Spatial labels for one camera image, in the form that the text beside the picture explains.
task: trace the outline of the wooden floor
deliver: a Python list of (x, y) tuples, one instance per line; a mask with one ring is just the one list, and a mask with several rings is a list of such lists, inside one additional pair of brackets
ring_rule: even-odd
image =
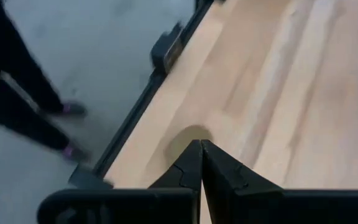
[(148, 187), (192, 139), (285, 188), (358, 189), (358, 1), (214, 3), (105, 179)]

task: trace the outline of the shoe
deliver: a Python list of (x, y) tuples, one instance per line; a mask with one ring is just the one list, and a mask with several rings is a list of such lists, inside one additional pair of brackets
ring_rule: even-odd
[(66, 148), (64, 148), (62, 154), (66, 159), (75, 162), (86, 162), (90, 158), (90, 155), (86, 151), (78, 149), (72, 144), (69, 144)]
[(87, 110), (81, 103), (66, 102), (63, 103), (63, 111), (60, 114), (64, 116), (85, 116)]

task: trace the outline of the legs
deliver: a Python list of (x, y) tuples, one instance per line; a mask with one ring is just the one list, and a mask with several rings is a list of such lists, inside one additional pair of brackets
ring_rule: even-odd
[(63, 133), (36, 114), (4, 81), (0, 81), (0, 124), (58, 151), (69, 143)]
[(63, 105), (40, 67), (32, 59), (4, 9), (0, 8), (1, 67), (49, 113), (61, 113)]

